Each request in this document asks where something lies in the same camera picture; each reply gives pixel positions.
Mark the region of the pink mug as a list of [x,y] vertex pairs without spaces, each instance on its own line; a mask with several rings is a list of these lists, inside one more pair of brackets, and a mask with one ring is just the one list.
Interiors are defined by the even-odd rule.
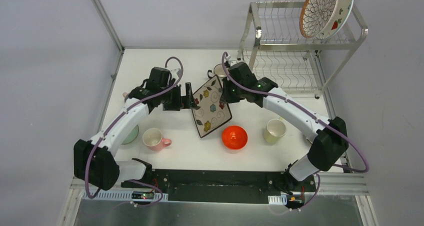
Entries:
[[159,152],[172,144],[158,128],[149,128],[142,135],[143,143],[152,151]]

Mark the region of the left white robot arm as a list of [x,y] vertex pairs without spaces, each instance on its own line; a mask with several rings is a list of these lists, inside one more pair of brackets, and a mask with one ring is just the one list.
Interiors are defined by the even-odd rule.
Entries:
[[180,111],[196,107],[191,83],[185,83],[181,94],[178,80],[170,70],[154,67],[149,78],[135,87],[125,99],[118,115],[104,129],[88,141],[78,140],[73,147],[74,176],[101,190],[109,190],[116,183],[133,180],[140,188],[152,184],[150,166],[137,158],[115,160],[119,147],[133,129],[158,106],[164,111]]

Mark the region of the orange bowl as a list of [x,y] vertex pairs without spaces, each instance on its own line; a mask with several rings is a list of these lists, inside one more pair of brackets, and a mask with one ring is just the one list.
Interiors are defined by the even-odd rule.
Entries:
[[248,134],[241,126],[231,125],[223,130],[221,140],[226,148],[241,150],[248,143]]

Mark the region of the square floral plate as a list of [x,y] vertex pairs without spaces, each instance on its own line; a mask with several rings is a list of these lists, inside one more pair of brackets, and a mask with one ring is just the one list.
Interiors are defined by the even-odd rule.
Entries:
[[216,75],[193,93],[197,108],[192,110],[192,115],[201,139],[233,117],[229,105],[221,102],[222,94],[222,79]]

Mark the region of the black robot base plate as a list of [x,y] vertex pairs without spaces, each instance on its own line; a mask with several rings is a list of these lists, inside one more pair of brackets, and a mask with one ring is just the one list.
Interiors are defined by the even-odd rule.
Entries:
[[141,179],[168,195],[169,201],[268,204],[283,189],[279,171],[152,169]]

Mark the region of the brown dish under right arm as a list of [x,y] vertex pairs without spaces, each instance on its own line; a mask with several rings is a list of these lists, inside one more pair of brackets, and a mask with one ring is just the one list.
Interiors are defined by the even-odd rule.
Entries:
[[303,136],[303,138],[304,138],[304,140],[309,144],[309,145],[312,145],[313,144],[313,142],[308,138],[308,137],[306,137],[306,136]]

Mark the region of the pale yellow mug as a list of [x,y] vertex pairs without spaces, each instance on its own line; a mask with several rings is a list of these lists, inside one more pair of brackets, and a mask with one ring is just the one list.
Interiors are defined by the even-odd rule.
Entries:
[[271,119],[262,131],[263,139],[270,145],[276,144],[287,132],[285,123],[280,119]]

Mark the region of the white mug black handle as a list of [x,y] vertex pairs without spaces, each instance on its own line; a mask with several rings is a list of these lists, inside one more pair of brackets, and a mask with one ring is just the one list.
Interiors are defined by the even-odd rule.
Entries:
[[209,79],[212,79],[215,76],[219,78],[221,83],[223,82],[223,79],[227,77],[224,68],[221,64],[217,64],[213,69],[209,69],[207,71],[207,77]]

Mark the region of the brown petal pattern plate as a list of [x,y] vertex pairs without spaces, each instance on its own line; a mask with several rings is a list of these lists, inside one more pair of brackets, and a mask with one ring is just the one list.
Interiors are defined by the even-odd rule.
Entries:
[[301,35],[310,39],[323,33],[336,3],[337,0],[305,0],[299,18]]

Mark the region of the mint green bowl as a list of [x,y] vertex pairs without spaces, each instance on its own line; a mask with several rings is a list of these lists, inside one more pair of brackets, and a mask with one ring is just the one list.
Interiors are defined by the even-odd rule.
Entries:
[[137,138],[138,134],[139,134],[139,126],[136,125],[132,129],[132,131],[127,135],[127,137],[124,139],[124,141],[122,142],[122,145],[127,145],[133,142]]

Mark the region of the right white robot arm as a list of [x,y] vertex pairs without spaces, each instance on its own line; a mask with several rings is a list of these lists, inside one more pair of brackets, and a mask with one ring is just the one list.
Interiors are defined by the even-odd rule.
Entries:
[[257,79],[244,62],[224,66],[223,70],[226,77],[223,79],[222,101],[228,104],[241,100],[254,103],[284,118],[311,141],[308,153],[283,173],[284,186],[288,190],[298,190],[315,172],[328,171],[348,149],[343,119],[330,119],[305,108],[271,79]]

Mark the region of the steel two-tier dish rack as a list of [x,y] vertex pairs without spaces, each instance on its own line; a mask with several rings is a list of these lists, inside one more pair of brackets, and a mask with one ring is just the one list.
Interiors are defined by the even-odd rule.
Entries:
[[[304,38],[299,26],[302,6],[294,0],[251,2],[236,58],[259,78],[270,78],[289,93],[313,93],[319,98],[365,41],[368,26],[354,5],[349,17],[355,18],[359,36],[345,22],[327,39]],[[321,55],[329,51],[341,53],[343,59],[326,76]]]

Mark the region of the watermelon pattern round plate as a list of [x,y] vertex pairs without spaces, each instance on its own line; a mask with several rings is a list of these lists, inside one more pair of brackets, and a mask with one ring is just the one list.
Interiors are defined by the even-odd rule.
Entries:
[[351,11],[354,0],[336,0],[332,14],[320,33],[322,39],[328,39],[334,36],[345,24]]

